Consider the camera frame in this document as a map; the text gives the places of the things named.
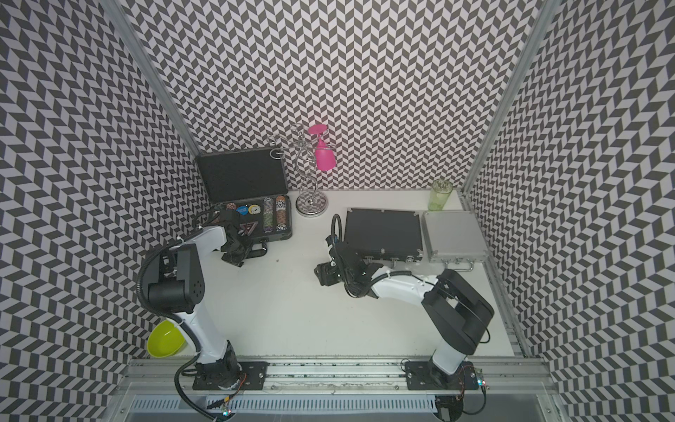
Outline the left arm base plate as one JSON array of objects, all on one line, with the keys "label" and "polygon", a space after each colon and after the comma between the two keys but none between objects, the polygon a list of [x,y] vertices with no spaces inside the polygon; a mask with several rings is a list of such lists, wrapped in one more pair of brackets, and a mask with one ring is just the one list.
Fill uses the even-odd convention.
[{"label": "left arm base plate", "polygon": [[225,369],[221,364],[208,364],[206,369],[198,369],[193,380],[193,390],[235,391],[263,390],[267,376],[268,362],[239,362],[233,369]]}]

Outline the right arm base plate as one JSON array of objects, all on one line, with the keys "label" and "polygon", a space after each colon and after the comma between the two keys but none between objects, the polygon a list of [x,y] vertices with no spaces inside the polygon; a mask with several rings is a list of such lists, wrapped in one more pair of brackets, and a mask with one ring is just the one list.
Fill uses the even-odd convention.
[{"label": "right arm base plate", "polygon": [[462,362],[453,374],[446,374],[432,362],[404,360],[402,369],[408,390],[474,391],[483,387],[483,376],[471,362]]}]

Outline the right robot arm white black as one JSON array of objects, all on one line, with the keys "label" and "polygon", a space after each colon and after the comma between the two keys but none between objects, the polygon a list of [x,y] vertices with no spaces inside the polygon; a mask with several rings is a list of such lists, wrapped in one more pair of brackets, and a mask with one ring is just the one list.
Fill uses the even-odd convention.
[{"label": "right robot arm white black", "polygon": [[430,385],[441,390],[468,387],[473,367],[466,358],[490,342],[484,338],[490,336],[489,325],[495,316],[489,302],[454,269],[427,281],[410,270],[366,263],[344,241],[338,214],[332,216],[326,244],[330,261],[314,270],[320,284],[340,283],[353,299],[395,299],[422,307],[442,339],[424,369]]}]

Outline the small silver aluminium poker case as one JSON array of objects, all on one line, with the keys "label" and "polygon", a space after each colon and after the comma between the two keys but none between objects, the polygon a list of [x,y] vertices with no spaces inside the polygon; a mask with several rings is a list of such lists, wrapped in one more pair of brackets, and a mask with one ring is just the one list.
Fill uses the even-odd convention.
[{"label": "small silver aluminium poker case", "polygon": [[428,260],[434,264],[483,263],[489,256],[483,232],[473,213],[463,210],[426,211],[422,236]]}]

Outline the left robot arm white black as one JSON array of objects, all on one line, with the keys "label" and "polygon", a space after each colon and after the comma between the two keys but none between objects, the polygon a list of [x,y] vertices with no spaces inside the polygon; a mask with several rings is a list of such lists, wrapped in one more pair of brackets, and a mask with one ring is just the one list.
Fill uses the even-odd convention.
[{"label": "left robot arm white black", "polygon": [[221,252],[240,267],[251,250],[242,236],[240,214],[234,209],[209,211],[215,222],[197,225],[151,250],[143,259],[136,281],[137,297],[144,309],[169,320],[187,337],[195,352],[177,378],[193,379],[195,390],[232,390],[251,387],[248,369],[240,364],[231,342],[219,334],[204,300],[207,277],[202,261]]}]

